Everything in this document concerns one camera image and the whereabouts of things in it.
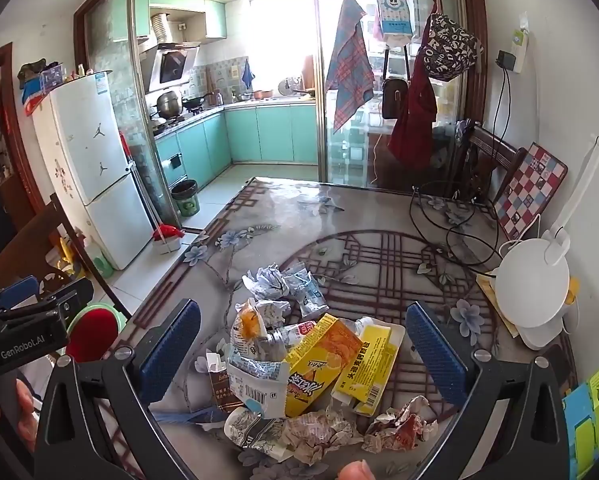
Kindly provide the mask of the person's right hand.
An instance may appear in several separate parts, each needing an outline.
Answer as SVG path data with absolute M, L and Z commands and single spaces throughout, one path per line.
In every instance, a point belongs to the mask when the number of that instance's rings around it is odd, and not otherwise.
M 344 466 L 336 477 L 337 480 L 375 480 L 375 476 L 365 460 L 355 460 Z

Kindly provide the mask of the black shoulder bag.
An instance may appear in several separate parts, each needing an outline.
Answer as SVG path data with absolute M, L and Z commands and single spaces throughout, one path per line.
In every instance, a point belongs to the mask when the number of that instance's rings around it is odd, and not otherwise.
M 382 108 L 381 113 L 384 119 L 398 119 L 400 108 L 403 107 L 403 101 L 406 99 L 410 80 L 410 66 L 408 61 L 407 47 L 403 47 L 405 54 L 406 78 L 389 77 L 389 52 L 391 48 L 386 46 L 384 50 L 384 63 L 382 75 Z

